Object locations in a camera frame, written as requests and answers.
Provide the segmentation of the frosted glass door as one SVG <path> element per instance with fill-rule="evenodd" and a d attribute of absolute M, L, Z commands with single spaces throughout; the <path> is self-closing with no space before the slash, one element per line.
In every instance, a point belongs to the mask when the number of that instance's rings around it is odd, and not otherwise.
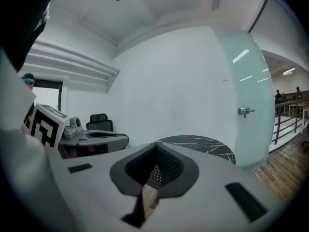
<path fill-rule="evenodd" d="M 225 53 L 236 91 L 238 135 L 236 165 L 245 171 L 262 166 L 268 157 L 275 124 L 275 100 L 266 60 L 250 33 L 240 29 L 214 29 Z M 238 108 L 250 107 L 247 117 Z"/>

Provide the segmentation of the black mesh office chair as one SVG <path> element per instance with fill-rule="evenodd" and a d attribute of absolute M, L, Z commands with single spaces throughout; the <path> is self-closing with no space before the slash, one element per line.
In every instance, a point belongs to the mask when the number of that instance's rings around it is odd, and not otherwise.
<path fill-rule="evenodd" d="M 90 116 L 86 128 L 88 130 L 113 131 L 113 123 L 106 114 L 94 114 Z"/>

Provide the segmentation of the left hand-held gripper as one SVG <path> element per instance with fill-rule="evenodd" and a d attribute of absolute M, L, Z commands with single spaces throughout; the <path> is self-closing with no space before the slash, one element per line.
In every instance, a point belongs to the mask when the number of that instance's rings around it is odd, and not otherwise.
<path fill-rule="evenodd" d="M 29 131 L 45 147 L 78 144 L 78 155 L 111 153 L 125 149 L 129 143 L 127 135 L 113 131 L 86 130 L 82 134 L 83 128 L 78 117 L 70 118 L 44 104 L 35 105 Z"/>

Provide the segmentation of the dark metal railing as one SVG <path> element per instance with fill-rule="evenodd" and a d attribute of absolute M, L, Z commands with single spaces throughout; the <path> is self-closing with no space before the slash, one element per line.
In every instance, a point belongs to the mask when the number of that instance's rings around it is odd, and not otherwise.
<path fill-rule="evenodd" d="M 309 99 L 277 103 L 275 105 L 275 124 L 272 143 L 292 134 L 298 129 L 309 128 Z"/>

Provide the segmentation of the black keyboard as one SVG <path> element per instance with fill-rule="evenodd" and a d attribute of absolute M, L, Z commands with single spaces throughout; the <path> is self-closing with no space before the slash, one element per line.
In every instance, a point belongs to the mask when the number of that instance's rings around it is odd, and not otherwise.
<path fill-rule="evenodd" d="M 157 165 L 153 168 L 148 181 L 147 185 L 153 187 L 153 188 L 160 188 L 162 184 L 162 176 L 161 176 L 161 171 Z"/>

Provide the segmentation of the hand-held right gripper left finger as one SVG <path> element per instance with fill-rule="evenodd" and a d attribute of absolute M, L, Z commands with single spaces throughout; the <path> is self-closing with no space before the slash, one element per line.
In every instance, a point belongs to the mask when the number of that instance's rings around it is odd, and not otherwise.
<path fill-rule="evenodd" d="M 76 224 L 75 232 L 157 232 L 144 221 L 142 185 L 126 173 L 155 143 L 89 157 L 63 159 L 48 147 L 51 170 Z"/>

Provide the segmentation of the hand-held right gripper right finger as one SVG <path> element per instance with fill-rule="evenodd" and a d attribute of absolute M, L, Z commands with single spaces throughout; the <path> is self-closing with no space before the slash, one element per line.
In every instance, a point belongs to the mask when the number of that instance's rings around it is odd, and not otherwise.
<path fill-rule="evenodd" d="M 280 216 L 279 198 L 238 166 L 211 154 L 165 145 L 191 158 L 199 168 L 199 176 L 183 196 L 159 199 L 144 224 L 144 232 L 264 232 Z M 230 183 L 241 184 L 266 213 L 250 221 L 226 189 Z"/>

